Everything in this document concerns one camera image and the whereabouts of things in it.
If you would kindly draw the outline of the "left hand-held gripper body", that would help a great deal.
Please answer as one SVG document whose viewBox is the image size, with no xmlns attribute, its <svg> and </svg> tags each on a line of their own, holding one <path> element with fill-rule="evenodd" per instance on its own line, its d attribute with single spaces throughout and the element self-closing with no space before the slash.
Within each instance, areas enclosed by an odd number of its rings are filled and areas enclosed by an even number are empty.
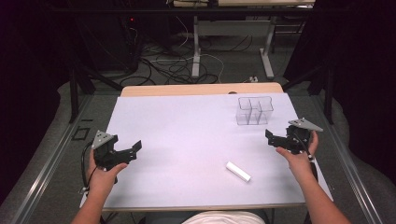
<svg viewBox="0 0 396 224">
<path fill-rule="evenodd" d="M 92 142 L 93 157 L 96 165 L 99 167 L 110 170 L 118 162 L 118 153 L 114 149 L 115 144 L 118 142 L 118 136 L 97 131 Z"/>
</svg>

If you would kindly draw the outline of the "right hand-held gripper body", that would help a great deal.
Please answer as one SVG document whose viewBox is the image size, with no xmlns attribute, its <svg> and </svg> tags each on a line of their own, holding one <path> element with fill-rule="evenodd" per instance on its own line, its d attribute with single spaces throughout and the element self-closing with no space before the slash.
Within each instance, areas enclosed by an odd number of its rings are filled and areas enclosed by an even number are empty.
<svg viewBox="0 0 396 224">
<path fill-rule="evenodd" d="M 290 126 L 286 129 L 286 138 L 289 147 L 288 151 L 292 154 L 307 152 L 309 141 L 311 140 L 311 132 L 323 131 L 321 127 L 305 118 L 290 120 L 289 124 Z"/>
</svg>

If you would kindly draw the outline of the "person's right hand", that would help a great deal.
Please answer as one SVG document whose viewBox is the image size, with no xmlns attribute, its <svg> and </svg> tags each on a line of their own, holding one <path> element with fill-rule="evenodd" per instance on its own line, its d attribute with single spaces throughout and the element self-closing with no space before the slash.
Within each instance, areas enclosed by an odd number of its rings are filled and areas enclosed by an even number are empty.
<svg viewBox="0 0 396 224">
<path fill-rule="evenodd" d="M 311 132 L 311 140 L 308 152 L 314 157 L 318 149 L 318 135 L 315 131 Z M 317 182 L 311 169 L 311 162 L 306 152 L 301 154 L 291 154 L 283 147 L 278 147 L 276 152 L 283 156 L 289 163 L 289 168 L 299 184 L 308 183 L 309 181 Z"/>
</svg>

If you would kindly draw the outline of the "person's left hand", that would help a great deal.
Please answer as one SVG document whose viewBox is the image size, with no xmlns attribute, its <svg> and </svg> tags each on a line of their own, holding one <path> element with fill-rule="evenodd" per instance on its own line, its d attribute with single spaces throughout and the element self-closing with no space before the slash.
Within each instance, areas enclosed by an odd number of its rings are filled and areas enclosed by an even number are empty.
<svg viewBox="0 0 396 224">
<path fill-rule="evenodd" d="M 113 188 L 118 173 L 120 173 L 126 167 L 126 163 L 121 163 L 112 169 L 105 171 L 96 165 L 93 157 L 93 150 L 91 150 L 89 168 L 86 172 L 89 186 L 89 195 L 107 197 Z"/>
</svg>

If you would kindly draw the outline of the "clear plastic compartment organizer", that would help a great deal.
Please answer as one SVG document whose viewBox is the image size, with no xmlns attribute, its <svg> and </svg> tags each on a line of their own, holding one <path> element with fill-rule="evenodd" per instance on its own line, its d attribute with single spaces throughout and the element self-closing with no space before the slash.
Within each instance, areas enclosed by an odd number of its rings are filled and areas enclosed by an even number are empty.
<svg viewBox="0 0 396 224">
<path fill-rule="evenodd" d="M 269 96 L 240 97 L 235 118 L 238 125 L 263 125 L 268 123 L 273 111 Z"/>
</svg>

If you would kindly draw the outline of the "white cylinder stick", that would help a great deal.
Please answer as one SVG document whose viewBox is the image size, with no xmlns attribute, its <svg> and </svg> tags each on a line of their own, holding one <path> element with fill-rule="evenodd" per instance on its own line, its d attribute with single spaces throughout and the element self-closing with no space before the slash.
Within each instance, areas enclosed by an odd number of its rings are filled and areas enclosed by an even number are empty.
<svg viewBox="0 0 396 224">
<path fill-rule="evenodd" d="M 226 163 L 226 169 L 232 172 L 234 175 L 238 176 L 240 179 L 242 179 L 245 182 L 249 182 L 251 179 L 251 176 L 248 173 L 246 173 L 244 170 L 242 170 L 240 167 L 238 167 L 231 161 L 228 161 Z"/>
</svg>

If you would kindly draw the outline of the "black metal stand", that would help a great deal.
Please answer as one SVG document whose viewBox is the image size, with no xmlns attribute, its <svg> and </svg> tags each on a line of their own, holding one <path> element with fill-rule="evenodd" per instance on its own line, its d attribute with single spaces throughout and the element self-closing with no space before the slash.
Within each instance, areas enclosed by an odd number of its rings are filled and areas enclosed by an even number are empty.
<svg viewBox="0 0 396 224">
<path fill-rule="evenodd" d="M 82 63 L 73 63 L 69 67 L 69 84 L 70 84 L 70 100 L 71 100 L 71 117 L 69 122 L 73 123 L 79 114 L 78 91 L 82 90 L 85 94 L 92 95 L 96 91 L 91 78 L 98 79 L 107 86 L 121 91 L 123 87 L 120 84 L 110 80 L 107 77 L 92 70 Z"/>
<path fill-rule="evenodd" d="M 332 95 L 333 95 L 333 80 L 334 80 L 334 64 L 322 63 L 310 69 L 308 72 L 299 75 L 296 79 L 288 81 L 282 85 L 282 90 L 287 91 L 291 87 L 300 84 L 301 82 L 312 78 L 308 93 L 310 95 L 319 95 L 321 90 L 325 91 L 323 114 L 330 124 L 333 124 L 332 119 Z"/>
</svg>

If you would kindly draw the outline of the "person's white shirt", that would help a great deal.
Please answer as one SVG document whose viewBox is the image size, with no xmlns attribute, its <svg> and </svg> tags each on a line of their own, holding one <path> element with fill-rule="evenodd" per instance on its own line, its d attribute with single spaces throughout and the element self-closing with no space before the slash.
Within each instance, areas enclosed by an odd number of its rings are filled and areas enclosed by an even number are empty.
<svg viewBox="0 0 396 224">
<path fill-rule="evenodd" d="M 188 218 L 182 224 L 266 224 L 264 219 L 245 211 L 208 211 Z"/>
</svg>

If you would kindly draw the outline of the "dark curtain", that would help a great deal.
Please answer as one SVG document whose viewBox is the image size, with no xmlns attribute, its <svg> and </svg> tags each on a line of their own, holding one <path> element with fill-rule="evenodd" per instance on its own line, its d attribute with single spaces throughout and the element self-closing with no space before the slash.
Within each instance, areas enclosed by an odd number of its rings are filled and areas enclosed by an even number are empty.
<svg viewBox="0 0 396 224">
<path fill-rule="evenodd" d="M 68 81 L 37 0 L 0 0 L 0 204 L 52 123 Z"/>
<path fill-rule="evenodd" d="M 396 0 L 316 0 L 284 78 L 320 65 L 349 123 L 349 148 L 396 185 Z"/>
</svg>

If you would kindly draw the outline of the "white-legged background desk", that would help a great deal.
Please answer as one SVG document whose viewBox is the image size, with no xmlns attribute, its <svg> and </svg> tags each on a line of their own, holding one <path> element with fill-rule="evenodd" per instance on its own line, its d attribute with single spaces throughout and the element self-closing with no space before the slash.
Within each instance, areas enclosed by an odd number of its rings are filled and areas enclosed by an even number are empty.
<svg viewBox="0 0 396 224">
<path fill-rule="evenodd" d="M 311 9 L 316 0 L 172 0 L 175 7 L 182 9 Z M 275 36 L 277 16 L 266 16 L 265 19 L 204 19 L 193 17 L 194 54 L 192 61 L 193 77 L 200 75 L 201 36 L 237 36 L 250 35 L 263 37 L 260 49 L 262 65 L 267 78 L 275 77 L 269 60 L 269 51 Z"/>
</svg>

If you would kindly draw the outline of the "black computer with red light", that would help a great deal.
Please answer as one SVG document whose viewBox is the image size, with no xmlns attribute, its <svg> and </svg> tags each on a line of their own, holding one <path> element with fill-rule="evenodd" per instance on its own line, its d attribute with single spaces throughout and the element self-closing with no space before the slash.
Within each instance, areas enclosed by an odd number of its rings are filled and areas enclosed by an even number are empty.
<svg viewBox="0 0 396 224">
<path fill-rule="evenodd" d="M 134 72 L 137 69 L 134 39 L 128 36 L 119 17 L 82 15 L 77 23 L 96 70 Z"/>
</svg>

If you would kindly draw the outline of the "aluminium floor rail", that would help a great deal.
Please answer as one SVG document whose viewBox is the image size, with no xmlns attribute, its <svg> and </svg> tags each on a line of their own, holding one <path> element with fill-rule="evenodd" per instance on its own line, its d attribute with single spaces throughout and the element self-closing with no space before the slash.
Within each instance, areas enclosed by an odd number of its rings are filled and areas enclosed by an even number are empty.
<svg viewBox="0 0 396 224">
<path fill-rule="evenodd" d="M 331 125 L 328 119 L 325 117 L 323 112 L 324 105 L 322 104 L 320 97 L 314 95 L 311 96 L 311 100 L 315 105 L 316 111 L 319 114 L 322 122 L 322 127 L 327 132 L 327 135 L 330 136 L 330 138 L 335 143 L 335 154 L 337 155 L 337 158 L 340 161 L 341 166 L 343 167 L 349 185 L 354 192 L 355 198 L 357 199 L 361 211 L 363 212 L 366 220 L 368 221 L 368 224 L 385 224 L 377 209 L 375 208 L 374 202 L 369 196 L 367 188 L 361 180 L 358 168 L 352 160 L 347 146 L 342 142 L 342 139 L 338 135 L 335 127 Z"/>
<path fill-rule="evenodd" d="M 74 122 L 61 105 L 38 150 L 7 198 L 5 224 L 69 224 L 79 209 L 81 151 L 92 139 L 92 95 L 84 96 Z"/>
</svg>

